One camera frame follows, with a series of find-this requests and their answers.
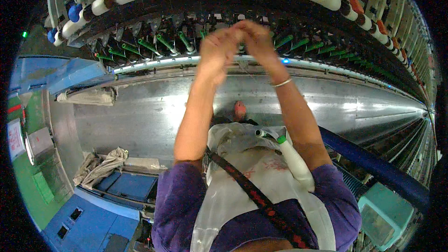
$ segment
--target bracelet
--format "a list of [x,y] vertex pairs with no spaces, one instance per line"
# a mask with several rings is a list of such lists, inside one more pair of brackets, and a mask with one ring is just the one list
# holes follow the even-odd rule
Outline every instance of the bracelet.
[[280,84],[278,84],[278,85],[273,85],[273,84],[271,84],[271,86],[272,86],[273,88],[281,87],[281,86],[283,86],[283,85],[288,84],[288,83],[291,82],[292,80],[293,80],[293,79],[289,78],[288,80],[284,81],[283,83],[280,83]]

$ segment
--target shiny metal surface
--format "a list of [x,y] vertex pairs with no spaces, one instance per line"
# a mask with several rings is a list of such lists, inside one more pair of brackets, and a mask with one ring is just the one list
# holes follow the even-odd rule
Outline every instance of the shiny metal surface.
[[[131,157],[158,158],[160,164],[171,166],[192,80],[119,87],[114,106],[74,105],[82,150],[95,148],[106,154],[120,146]],[[420,103],[381,89],[305,77],[293,80],[318,124],[355,142],[422,116]],[[266,76],[229,76],[216,93],[215,115],[230,115],[236,100],[245,103],[247,117],[259,124],[283,124],[280,104]]]

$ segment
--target black strap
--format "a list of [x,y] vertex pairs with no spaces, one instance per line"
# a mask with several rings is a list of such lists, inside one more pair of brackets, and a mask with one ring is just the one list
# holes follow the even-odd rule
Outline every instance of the black strap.
[[249,198],[258,206],[265,217],[274,225],[277,230],[283,232],[285,237],[294,248],[310,249],[310,237],[305,234],[298,235],[294,225],[288,224],[283,216],[275,209],[274,204],[257,188],[248,178],[246,178],[238,169],[228,161],[212,153],[207,147],[209,158],[217,165],[222,167],[236,182],[241,186]]

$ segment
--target blue metal frame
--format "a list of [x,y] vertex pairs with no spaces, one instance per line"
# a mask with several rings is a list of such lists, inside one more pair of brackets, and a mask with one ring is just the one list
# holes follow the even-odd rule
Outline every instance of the blue metal frame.
[[417,180],[401,172],[387,161],[383,161],[355,143],[319,127],[323,143],[357,166],[364,168],[379,182],[394,190],[409,203],[425,213],[430,205],[429,191]]

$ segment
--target person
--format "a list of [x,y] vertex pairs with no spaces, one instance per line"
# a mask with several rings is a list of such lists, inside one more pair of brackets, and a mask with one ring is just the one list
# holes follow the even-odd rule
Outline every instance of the person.
[[[271,78],[292,146],[314,178],[307,192],[292,175],[279,145],[254,136],[254,121],[235,103],[234,122],[213,121],[213,98],[225,81],[237,45]],[[235,179],[214,161],[202,177],[206,149],[224,158],[272,201],[307,248],[346,251],[361,227],[356,199],[333,166],[316,120],[265,27],[243,20],[205,37],[185,114],[174,143],[174,165],[159,176],[152,240],[156,251],[280,251],[294,249],[284,231],[255,205]]]

